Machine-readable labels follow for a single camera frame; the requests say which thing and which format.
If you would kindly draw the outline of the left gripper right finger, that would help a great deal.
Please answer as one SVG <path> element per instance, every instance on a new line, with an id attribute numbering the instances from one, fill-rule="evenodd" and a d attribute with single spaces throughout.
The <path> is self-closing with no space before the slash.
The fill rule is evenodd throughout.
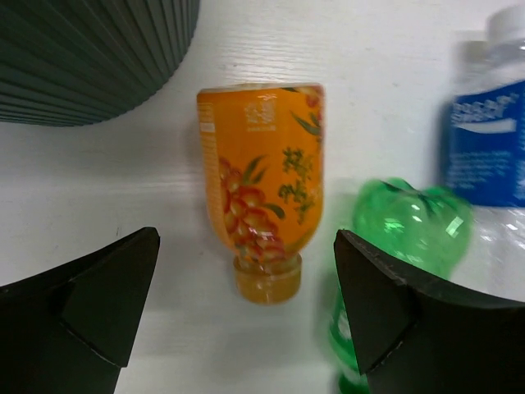
<path id="1" fill-rule="evenodd" d="M 358 371 L 373 393 L 521 393 L 524 304 L 446 281 L 340 230 Z"/>

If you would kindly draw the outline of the dark green plastic bin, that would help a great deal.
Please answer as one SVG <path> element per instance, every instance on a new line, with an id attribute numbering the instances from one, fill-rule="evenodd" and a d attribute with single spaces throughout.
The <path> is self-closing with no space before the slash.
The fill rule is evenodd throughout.
<path id="1" fill-rule="evenodd" d="M 173 76 L 197 1 L 4 1 L 1 118 L 85 126 L 148 100 Z"/>

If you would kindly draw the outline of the orange juice bottle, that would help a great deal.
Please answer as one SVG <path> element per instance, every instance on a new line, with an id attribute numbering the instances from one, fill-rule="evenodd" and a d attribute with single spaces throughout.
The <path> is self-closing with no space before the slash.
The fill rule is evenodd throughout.
<path id="1" fill-rule="evenodd" d="M 197 109 L 208 215 L 233 253 L 236 287 L 255 304 L 285 302 L 299 290 L 300 253 L 322 218 L 325 91 L 208 88 Z"/>

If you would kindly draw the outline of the green soda bottle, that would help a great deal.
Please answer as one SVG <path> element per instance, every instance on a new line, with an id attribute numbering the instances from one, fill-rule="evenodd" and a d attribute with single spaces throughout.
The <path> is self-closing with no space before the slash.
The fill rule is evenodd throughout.
<path id="1" fill-rule="evenodd" d="M 473 207 L 444 186 L 419 190 L 402 178 L 375 178 L 361 186 L 350 218 L 350 229 L 378 249 L 450 280 L 468 248 Z M 336 393 L 370 393 L 358 371 L 339 281 L 327 339 L 339 367 Z"/>

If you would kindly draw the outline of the blue label water bottle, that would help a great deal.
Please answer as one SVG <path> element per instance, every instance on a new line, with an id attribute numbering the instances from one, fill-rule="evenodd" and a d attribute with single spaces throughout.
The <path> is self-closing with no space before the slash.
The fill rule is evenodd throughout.
<path id="1" fill-rule="evenodd" d="M 472 205 L 468 252 L 454 279 L 524 299 L 524 4 L 492 14 L 454 48 L 441 176 Z"/>

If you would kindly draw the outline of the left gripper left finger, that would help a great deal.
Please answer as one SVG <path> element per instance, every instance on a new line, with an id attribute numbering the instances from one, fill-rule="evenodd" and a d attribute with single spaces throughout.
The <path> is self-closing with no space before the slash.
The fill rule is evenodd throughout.
<path id="1" fill-rule="evenodd" d="M 153 278 L 160 236 L 144 227 L 1 288 L 3 393 L 113 393 Z"/>

